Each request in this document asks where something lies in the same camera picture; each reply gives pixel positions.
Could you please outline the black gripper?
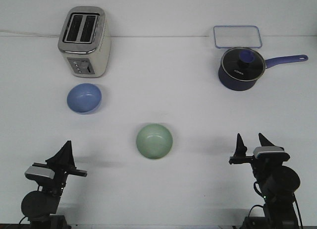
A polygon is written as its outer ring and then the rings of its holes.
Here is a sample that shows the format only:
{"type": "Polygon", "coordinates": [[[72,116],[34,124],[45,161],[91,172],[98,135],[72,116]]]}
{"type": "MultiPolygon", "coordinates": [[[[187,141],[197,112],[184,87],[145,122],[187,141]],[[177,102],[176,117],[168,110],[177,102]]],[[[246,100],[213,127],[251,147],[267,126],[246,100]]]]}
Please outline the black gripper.
{"type": "MultiPolygon", "coordinates": [[[[259,133],[259,141],[262,147],[274,147],[275,145],[270,142],[262,133],[259,133]]],[[[237,134],[236,149],[234,157],[229,158],[230,164],[244,164],[249,163],[252,168],[253,175],[257,182],[266,180],[272,173],[273,169],[279,167],[285,162],[285,159],[265,158],[256,159],[254,156],[246,156],[247,147],[244,145],[240,133],[237,134]]]]}
{"type": "Polygon", "coordinates": [[[71,140],[68,140],[54,156],[45,160],[45,162],[47,164],[32,164],[32,166],[48,168],[55,172],[53,179],[39,179],[35,181],[42,188],[62,189],[66,186],[69,175],[87,176],[87,171],[79,170],[75,165],[71,140]]]}

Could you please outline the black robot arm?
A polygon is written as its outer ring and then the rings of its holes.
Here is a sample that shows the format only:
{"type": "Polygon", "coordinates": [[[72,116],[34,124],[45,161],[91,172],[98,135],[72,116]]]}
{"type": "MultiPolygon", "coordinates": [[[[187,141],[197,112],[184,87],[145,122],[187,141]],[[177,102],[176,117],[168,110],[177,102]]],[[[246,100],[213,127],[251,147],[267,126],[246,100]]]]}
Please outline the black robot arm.
{"type": "Polygon", "coordinates": [[[255,192],[264,200],[262,217],[246,216],[243,229],[301,229],[303,222],[295,191],[300,186],[298,174],[283,165],[290,159],[283,147],[276,146],[259,134],[260,146],[252,156],[247,156],[247,147],[240,134],[237,135],[236,150],[229,163],[251,165],[256,181],[255,192]]]}
{"type": "Polygon", "coordinates": [[[66,141],[44,164],[33,163],[24,174],[38,185],[38,189],[29,192],[21,202],[22,214],[30,222],[30,228],[72,228],[64,215],[56,214],[68,176],[87,176],[87,171],[75,166],[71,141],[66,141]]]}

